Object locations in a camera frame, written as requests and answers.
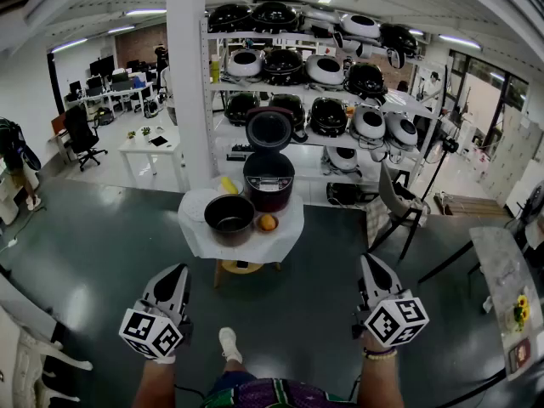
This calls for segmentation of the round white table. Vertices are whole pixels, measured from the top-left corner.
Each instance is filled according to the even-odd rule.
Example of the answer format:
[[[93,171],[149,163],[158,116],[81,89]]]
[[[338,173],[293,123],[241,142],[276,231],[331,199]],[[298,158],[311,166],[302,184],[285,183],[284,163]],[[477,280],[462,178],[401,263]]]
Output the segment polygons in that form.
[[[281,262],[292,250],[304,227],[303,199],[299,195],[291,195],[287,206],[275,216],[279,225],[274,231],[263,232],[253,225],[248,241],[229,247],[214,239],[205,221],[191,220],[183,213],[181,203],[178,208],[178,223],[194,256],[255,264]]]

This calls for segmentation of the dark red rice cooker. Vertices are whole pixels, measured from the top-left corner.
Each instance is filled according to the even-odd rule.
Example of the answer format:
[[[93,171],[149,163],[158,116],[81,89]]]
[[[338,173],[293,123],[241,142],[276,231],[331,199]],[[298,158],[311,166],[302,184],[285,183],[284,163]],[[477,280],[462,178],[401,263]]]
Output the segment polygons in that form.
[[[295,170],[281,153],[292,141],[293,114],[265,106],[246,114],[246,138],[253,153],[243,166],[246,196],[261,213],[275,213],[289,202]]]

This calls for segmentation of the person's right forearm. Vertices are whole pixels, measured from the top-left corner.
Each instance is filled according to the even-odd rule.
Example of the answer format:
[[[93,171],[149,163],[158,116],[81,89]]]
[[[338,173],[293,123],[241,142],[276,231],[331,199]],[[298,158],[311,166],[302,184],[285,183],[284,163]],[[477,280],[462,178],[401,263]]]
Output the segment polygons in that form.
[[[369,341],[364,347],[385,349],[379,343]],[[405,408],[400,392],[397,354],[371,357],[364,354],[357,400],[360,408]]]

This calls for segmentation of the rows of domed appliances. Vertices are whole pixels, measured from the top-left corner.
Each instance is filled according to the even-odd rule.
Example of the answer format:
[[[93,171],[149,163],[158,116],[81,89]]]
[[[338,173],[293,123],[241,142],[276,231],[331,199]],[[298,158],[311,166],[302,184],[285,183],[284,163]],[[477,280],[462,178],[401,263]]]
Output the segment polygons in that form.
[[[339,62],[329,54],[303,57],[295,49],[246,45],[233,52],[226,65],[227,82],[266,82],[272,86],[305,85],[320,91],[345,91],[360,99],[353,113],[343,101],[325,95],[315,99],[310,110],[303,108],[295,94],[256,94],[236,91],[225,103],[224,115],[235,126],[248,122],[251,111],[266,101],[270,108],[287,110],[292,128],[305,139],[306,128],[329,138],[350,131],[363,145],[377,150],[389,143],[401,151],[417,143],[416,129],[398,113],[382,113],[388,88],[380,68],[362,61],[365,47],[377,41],[388,52],[390,65],[402,67],[405,58],[417,54],[417,40],[402,25],[378,24],[357,14],[339,14],[332,8],[307,5],[300,11],[281,2],[264,2],[256,8],[230,3],[212,11],[208,18],[211,33],[294,33],[307,32],[317,39],[334,42],[346,58]]]

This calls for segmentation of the grey chair with black legs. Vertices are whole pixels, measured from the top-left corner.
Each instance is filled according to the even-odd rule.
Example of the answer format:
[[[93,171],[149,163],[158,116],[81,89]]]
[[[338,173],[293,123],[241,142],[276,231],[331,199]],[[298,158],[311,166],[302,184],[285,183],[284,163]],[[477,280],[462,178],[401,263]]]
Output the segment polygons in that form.
[[[408,200],[415,199],[417,196],[392,178],[385,161],[380,162],[378,196],[382,198],[386,207],[393,211],[393,214],[390,216],[391,220],[379,231],[374,243],[371,246],[368,245],[368,252],[373,252],[400,226],[405,226],[409,232],[399,256],[399,261],[402,261],[408,253],[417,229],[420,228],[418,221],[422,216],[422,209],[404,206],[401,203],[401,196]]]

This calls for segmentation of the small white table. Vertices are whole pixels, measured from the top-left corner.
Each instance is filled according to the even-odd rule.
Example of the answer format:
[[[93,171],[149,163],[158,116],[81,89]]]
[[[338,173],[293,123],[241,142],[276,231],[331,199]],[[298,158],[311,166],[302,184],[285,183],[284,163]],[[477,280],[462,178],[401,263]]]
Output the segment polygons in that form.
[[[178,129],[166,125],[144,127],[150,127],[148,136],[141,133],[141,127],[134,139],[126,139],[118,148],[130,185],[144,190],[184,193],[188,184],[181,165]],[[158,136],[168,143],[159,147],[151,144],[150,140]]]

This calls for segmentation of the black box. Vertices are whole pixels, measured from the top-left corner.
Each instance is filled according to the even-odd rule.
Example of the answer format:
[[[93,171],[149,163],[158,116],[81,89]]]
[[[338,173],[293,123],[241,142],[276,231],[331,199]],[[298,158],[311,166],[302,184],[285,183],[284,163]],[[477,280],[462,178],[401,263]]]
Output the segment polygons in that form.
[[[326,199],[335,206],[351,206],[359,203],[363,191],[356,184],[328,183],[326,186]]]

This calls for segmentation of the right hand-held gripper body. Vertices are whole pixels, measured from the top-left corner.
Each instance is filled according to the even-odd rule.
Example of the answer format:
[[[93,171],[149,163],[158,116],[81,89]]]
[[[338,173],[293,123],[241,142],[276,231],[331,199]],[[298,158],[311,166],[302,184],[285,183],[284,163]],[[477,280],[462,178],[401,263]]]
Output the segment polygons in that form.
[[[405,289],[381,300],[360,326],[382,347],[393,348],[411,342],[428,323],[421,299]]]

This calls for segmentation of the black pot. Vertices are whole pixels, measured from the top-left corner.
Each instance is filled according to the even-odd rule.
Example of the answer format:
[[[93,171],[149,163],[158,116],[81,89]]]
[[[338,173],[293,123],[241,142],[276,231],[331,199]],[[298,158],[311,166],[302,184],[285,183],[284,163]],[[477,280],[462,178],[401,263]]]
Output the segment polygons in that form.
[[[221,195],[210,201],[204,219],[214,239],[226,246],[237,247],[249,240],[256,211],[243,195]]]

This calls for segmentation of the grey locker cabinet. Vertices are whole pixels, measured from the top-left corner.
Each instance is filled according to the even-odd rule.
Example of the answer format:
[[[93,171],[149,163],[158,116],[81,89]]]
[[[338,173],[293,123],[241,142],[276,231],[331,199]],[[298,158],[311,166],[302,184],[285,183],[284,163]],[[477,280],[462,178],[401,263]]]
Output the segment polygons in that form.
[[[501,139],[481,179],[486,195],[500,206],[506,204],[514,185],[522,178],[544,134],[538,124],[508,105],[502,124]]]

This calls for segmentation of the row of black monitors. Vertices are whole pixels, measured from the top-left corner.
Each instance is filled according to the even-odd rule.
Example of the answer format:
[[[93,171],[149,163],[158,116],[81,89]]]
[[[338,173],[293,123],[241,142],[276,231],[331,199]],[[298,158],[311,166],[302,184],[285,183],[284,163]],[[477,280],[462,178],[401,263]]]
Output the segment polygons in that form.
[[[95,96],[105,92],[124,92],[139,88],[147,88],[146,75],[142,72],[131,72],[127,68],[116,68],[114,58],[108,56],[97,59],[89,65],[90,77],[83,87],[79,81],[69,84],[70,94]]]

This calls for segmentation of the black tripod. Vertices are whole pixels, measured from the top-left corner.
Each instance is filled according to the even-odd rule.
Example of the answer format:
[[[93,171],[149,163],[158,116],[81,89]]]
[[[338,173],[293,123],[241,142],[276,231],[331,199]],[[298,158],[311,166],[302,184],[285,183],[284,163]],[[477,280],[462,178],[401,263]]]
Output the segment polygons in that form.
[[[439,171],[445,161],[445,158],[449,154],[456,153],[458,150],[459,144],[452,138],[447,137],[442,140],[442,156],[439,159],[438,166],[435,168],[432,178],[429,180],[428,186],[425,189],[424,193],[421,196],[422,202],[425,202],[430,190],[433,188],[434,181],[437,178]]]

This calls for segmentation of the marble table with black legs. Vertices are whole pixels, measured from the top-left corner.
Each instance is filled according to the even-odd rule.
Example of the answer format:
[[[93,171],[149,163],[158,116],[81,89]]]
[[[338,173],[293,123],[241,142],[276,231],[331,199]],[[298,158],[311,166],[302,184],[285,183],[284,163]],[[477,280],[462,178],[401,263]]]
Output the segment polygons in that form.
[[[455,262],[466,251],[476,252],[479,267],[489,289],[493,310],[501,333],[507,380],[512,381],[523,375],[541,356],[538,354],[536,339],[544,330],[544,316],[529,266],[514,240],[510,230],[498,227],[475,227],[469,230],[470,241],[463,249],[455,252],[443,263],[425,274],[418,282],[430,280]],[[522,331],[516,330],[513,307],[518,296],[525,294],[529,299],[530,318]],[[531,354],[527,363],[511,374],[508,364],[509,351],[521,340],[530,340]]]

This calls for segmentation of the black standing fan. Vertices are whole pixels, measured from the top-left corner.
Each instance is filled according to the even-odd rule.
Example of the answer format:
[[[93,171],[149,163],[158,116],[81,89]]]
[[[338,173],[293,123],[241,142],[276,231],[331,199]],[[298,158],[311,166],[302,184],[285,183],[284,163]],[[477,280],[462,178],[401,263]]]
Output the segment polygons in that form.
[[[544,180],[539,182],[535,188],[530,192],[528,199],[526,200],[522,212],[520,214],[520,221],[522,225],[527,226],[533,220],[540,216],[542,208],[544,207]]]

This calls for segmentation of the beige checked cloth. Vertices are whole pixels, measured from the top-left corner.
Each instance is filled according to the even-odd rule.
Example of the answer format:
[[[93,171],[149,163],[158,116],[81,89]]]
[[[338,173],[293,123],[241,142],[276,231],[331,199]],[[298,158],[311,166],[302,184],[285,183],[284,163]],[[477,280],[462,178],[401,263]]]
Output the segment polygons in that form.
[[[412,200],[399,198],[404,206],[422,209],[422,216],[418,221],[418,225],[423,227],[427,222],[427,217],[431,213],[429,205],[425,201],[421,201],[418,197]],[[382,198],[378,196],[373,201],[365,206],[366,213],[366,231],[368,245],[371,246],[378,236],[379,231],[391,220],[390,216],[393,211],[386,207]]]

